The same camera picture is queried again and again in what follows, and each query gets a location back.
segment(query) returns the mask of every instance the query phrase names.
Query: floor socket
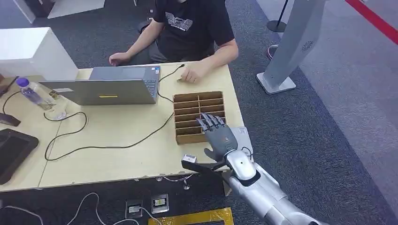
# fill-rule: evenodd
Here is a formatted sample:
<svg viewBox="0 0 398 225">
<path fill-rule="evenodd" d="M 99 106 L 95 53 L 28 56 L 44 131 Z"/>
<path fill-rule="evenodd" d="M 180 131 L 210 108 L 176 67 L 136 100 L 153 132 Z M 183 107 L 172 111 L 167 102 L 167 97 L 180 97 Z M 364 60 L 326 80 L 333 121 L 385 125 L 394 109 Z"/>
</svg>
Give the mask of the floor socket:
<svg viewBox="0 0 398 225">
<path fill-rule="evenodd" d="M 142 209 L 144 206 L 143 200 L 128 200 L 126 201 L 126 219 L 135 219 L 142 217 Z"/>
<path fill-rule="evenodd" d="M 168 211 L 168 194 L 152 196 L 152 214 Z"/>
</svg>

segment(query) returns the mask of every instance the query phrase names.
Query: cardboard organizer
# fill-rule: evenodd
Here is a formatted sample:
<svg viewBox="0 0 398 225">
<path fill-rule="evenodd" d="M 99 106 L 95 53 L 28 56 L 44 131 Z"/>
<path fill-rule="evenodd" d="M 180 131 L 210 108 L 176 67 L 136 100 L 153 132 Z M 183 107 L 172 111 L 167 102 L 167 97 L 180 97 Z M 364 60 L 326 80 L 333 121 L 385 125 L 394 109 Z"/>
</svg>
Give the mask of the cardboard organizer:
<svg viewBox="0 0 398 225">
<path fill-rule="evenodd" d="M 200 113 L 219 116 L 226 123 L 221 91 L 178 94 L 173 96 L 177 144 L 206 142 L 196 118 Z"/>
</svg>

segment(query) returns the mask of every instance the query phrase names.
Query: plastic water bottle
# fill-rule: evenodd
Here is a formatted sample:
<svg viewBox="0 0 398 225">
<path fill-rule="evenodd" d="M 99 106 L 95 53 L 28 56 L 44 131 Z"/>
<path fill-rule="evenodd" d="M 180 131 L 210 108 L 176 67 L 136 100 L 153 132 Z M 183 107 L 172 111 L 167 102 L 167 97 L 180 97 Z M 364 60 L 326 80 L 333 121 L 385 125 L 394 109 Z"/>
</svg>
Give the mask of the plastic water bottle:
<svg viewBox="0 0 398 225">
<path fill-rule="evenodd" d="M 62 96 L 55 92 L 50 96 L 39 84 L 29 82 L 25 77 L 18 78 L 16 84 L 21 88 L 21 93 L 27 99 L 44 110 L 47 118 L 61 120 L 66 117 L 66 101 Z"/>
</svg>

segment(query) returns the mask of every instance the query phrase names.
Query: yellow tape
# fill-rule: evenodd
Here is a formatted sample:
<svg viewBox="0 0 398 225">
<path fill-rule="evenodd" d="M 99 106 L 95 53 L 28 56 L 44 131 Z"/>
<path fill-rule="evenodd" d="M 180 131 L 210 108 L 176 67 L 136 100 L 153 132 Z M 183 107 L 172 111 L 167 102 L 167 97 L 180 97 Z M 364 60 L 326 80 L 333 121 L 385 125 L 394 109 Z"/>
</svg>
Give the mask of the yellow tape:
<svg viewBox="0 0 398 225">
<path fill-rule="evenodd" d="M 175 217 L 161 217 L 157 219 L 164 225 L 188 225 L 212 221 L 224 221 L 225 225 L 234 225 L 231 208 L 198 212 Z M 158 223 L 151 218 L 148 220 L 148 225 L 158 225 Z"/>
<path fill-rule="evenodd" d="M 118 96 L 117 95 L 100 95 L 98 97 L 100 97 L 100 98 L 117 98 Z"/>
</svg>

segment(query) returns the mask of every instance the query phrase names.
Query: gray floor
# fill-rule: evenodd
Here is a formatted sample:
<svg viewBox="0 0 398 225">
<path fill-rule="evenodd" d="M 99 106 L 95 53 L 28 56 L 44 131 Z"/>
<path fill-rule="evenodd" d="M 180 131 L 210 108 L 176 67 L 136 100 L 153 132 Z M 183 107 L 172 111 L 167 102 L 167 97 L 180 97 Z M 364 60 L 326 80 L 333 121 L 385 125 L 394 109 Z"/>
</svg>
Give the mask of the gray floor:
<svg viewBox="0 0 398 225">
<path fill-rule="evenodd" d="M 26 28 L 30 26 L 31 23 L 13 0 L 0 0 L 0 29 Z"/>
<path fill-rule="evenodd" d="M 333 225 L 398 224 L 303 72 L 297 69 L 291 76 L 298 88 L 274 96 L 266 95 L 256 82 L 255 74 L 269 63 L 267 46 L 279 41 L 278 35 L 265 27 L 268 19 L 257 2 L 228 0 L 226 4 L 240 50 L 230 70 L 255 161 L 280 182 L 292 202 L 320 220 Z M 135 26 L 151 16 L 148 12 L 152 7 L 149 1 L 134 8 L 131 0 L 112 0 L 106 1 L 103 9 L 40 19 L 34 26 L 52 27 L 79 68 L 106 66 L 110 54 L 125 50 L 137 38 Z M 222 198 L 219 181 L 195 176 L 188 191 L 182 190 L 182 184 L 163 182 L 162 189 L 149 179 L 2 193 L 0 199 L 42 214 L 46 224 L 65 224 L 80 199 L 97 191 L 102 197 L 99 213 L 110 224 L 123 217 L 125 200 L 167 192 L 173 197 L 173 207 L 170 213 L 159 216 L 229 206 L 235 224 L 262 224 L 235 196 Z M 93 199 L 84 205 L 76 224 L 98 224 L 94 205 Z M 24 224 L 28 219 L 29 215 L 17 211 L 0 210 L 0 225 Z"/>
<path fill-rule="evenodd" d="M 284 4 L 284 0 L 258 2 L 273 19 Z M 292 2 L 285 11 L 285 22 Z M 392 26 L 398 25 L 396 1 L 369 0 L 367 5 Z M 348 3 L 333 0 L 326 2 L 319 43 L 300 65 L 396 215 L 397 62 L 398 45 Z"/>
</svg>

